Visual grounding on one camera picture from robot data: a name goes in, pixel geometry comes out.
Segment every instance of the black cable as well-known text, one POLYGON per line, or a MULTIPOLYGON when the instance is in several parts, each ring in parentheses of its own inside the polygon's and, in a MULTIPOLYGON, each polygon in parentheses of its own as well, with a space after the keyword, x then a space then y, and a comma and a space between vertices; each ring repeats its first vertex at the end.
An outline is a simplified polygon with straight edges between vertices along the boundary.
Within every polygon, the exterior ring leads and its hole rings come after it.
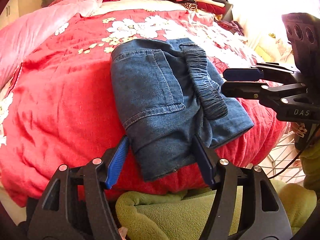
POLYGON ((307 141, 307 143, 306 143, 306 145, 303 147, 303 149, 302 149, 301 151, 299 151, 299 153, 297 154, 297 156, 295 156, 295 157, 292 159, 292 161, 290 161, 290 163, 283 168, 283 170, 281 170, 279 173, 277 173, 276 175, 271 176, 271 177, 268 178, 268 179, 273 179, 273 178, 275 178, 276 176, 278 176, 278 175, 280 175, 281 173, 283 173, 287 168, 289 168, 290 165, 292 165, 292 164, 296 161, 296 159, 298 159, 298 157, 302 154, 302 152, 310 145, 312 139, 314 138, 314 136, 316 135, 316 133, 317 133, 317 131, 318 131, 319 129, 320 129, 320 125, 318 125, 318 126, 316 127, 316 129, 315 129, 315 131, 313 132, 313 134, 311 135, 310 139, 307 141))

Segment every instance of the pink blanket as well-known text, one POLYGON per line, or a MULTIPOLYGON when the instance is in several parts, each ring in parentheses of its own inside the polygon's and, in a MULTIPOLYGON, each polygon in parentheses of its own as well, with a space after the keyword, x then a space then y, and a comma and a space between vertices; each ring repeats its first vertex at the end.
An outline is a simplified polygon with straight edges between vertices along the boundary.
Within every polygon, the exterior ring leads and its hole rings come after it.
POLYGON ((91 15, 102 0, 57 0, 54 6, 23 15, 0 30, 0 89, 12 78, 17 66, 76 13, 91 15))

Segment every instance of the floral bedspread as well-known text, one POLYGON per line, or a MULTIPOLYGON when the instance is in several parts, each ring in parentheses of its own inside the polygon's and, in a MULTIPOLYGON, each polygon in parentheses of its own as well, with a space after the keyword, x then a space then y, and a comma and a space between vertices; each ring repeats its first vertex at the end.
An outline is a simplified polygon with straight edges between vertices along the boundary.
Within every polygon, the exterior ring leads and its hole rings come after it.
MULTIPOLYGON (((86 18, 77 14, 25 58, 9 97, 0 104, 1 181, 10 197, 20 206, 28 197, 39 198, 61 164, 85 165, 124 135, 110 76, 116 46, 135 38, 184 37, 202 46, 220 73, 259 60, 209 16, 142 9, 86 18)), ((238 100, 255 126, 217 152, 237 166, 257 164, 273 148, 285 123, 256 100, 238 100)), ((130 152, 117 184, 106 195, 116 199, 128 190, 166 194, 205 186, 197 164, 144 182, 130 152)))

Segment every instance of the pocket stitching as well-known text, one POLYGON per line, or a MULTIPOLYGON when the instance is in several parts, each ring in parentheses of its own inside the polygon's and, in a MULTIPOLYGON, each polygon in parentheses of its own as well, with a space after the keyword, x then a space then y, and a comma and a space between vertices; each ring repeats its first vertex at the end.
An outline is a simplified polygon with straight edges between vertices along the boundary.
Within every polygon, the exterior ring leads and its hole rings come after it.
POLYGON ((131 50, 131 51, 128 51, 128 52, 125 52, 125 53, 121 53, 120 55, 118 55, 117 57, 112 59, 112 61, 127 59, 127 58, 131 57, 132 54, 134 54, 134 55, 139 55, 139 54, 144 54, 144 53, 148 54, 149 50, 150 49, 147 49, 147 50, 131 50))
POLYGON ((167 84, 167 87, 168 87, 168 89, 169 89, 169 92, 170 92, 170 95, 171 95, 171 99, 172 99, 172 103, 173 103, 173 105, 174 105, 174 108, 177 109, 176 106, 175 106, 175 104, 174 104, 173 95, 172 95, 172 93, 171 93, 169 84, 168 84, 167 80, 165 79, 164 74, 163 74, 161 68, 160 68, 159 65, 158 65, 158 62, 156 61, 155 54, 153 53, 153 51, 151 51, 151 52, 152 52, 152 57, 153 57, 156 65, 157 65, 157 67, 159 68, 159 70, 160 70, 160 72, 161 72, 161 74, 162 74, 162 76, 163 76, 163 78, 164 78, 164 80, 165 80, 165 83, 167 84))
MULTIPOLYGON (((182 107, 180 107, 180 108, 178 108, 178 109, 177 109, 176 106, 174 105, 174 108, 175 108, 175 109, 172 109, 172 110, 169 110, 169 111, 165 111, 165 112, 162 112, 162 113, 159 113, 159 114, 167 114, 167 113, 175 112, 176 110, 182 110, 182 109, 185 108, 185 105, 184 105, 184 104, 181 104, 181 105, 182 105, 182 107)), ((129 118, 127 121, 125 121, 125 122, 123 123, 123 125, 124 125, 126 122, 128 122, 130 119, 134 118, 134 117, 135 117, 136 115, 138 115, 138 114, 142 114, 142 113, 144 113, 144 112, 151 111, 151 110, 155 110, 155 109, 159 109, 159 108, 163 108, 163 107, 148 109, 148 110, 146 110, 146 111, 137 113, 137 114, 135 114, 133 117, 131 117, 131 118, 129 118)), ((128 128, 130 125, 132 125, 133 123, 135 123, 136 121, 138 121, 138 120, 140 120, 140 119, 142 119, 142 118, 148 117, 148 116, 153 116, 153 115, 157 115, 157 114, 147 114, 147 115, 144 115, 144 116, 142 116, 142 117, 139 117, 139 118, 133 120, 131 123, 129 123, 126 127, 124 127, 124 129, 127 130, 127 128, 128 128)))

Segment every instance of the cabinet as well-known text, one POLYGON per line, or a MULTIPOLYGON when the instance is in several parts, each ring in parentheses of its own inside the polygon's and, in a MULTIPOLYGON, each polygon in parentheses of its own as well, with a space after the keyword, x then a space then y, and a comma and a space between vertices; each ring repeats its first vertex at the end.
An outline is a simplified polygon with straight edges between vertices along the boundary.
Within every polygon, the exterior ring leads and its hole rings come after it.
POLYGON ((6 7, 0 14, 0 29, 14 22, 17 18, 19 18, 18 0, 9 0, 6 7))

